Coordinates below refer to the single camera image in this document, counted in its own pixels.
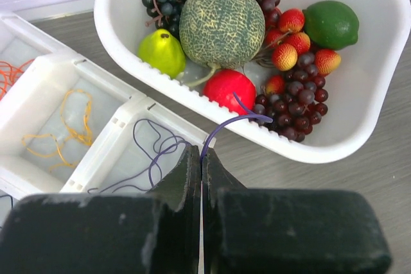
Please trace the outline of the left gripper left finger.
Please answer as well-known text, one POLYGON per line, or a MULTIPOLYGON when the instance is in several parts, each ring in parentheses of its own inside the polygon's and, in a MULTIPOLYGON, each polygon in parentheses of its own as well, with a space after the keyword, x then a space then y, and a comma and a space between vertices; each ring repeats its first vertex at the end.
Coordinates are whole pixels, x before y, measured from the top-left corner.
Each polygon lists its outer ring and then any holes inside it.
POLYGON ((186 146, 147 193, 32 194, 1 231, 2 273, 196 273, 200 164, 186 146))

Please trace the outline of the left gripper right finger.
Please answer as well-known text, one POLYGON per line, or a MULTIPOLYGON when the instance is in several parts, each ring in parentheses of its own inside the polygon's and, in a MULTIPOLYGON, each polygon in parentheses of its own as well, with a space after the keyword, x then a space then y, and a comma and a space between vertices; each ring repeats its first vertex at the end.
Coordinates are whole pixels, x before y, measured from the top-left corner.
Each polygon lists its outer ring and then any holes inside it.
POLYGON ((206 273, 385 273, 392 254, 369 202, 338 189, 245 187, 203 151, 206 273))

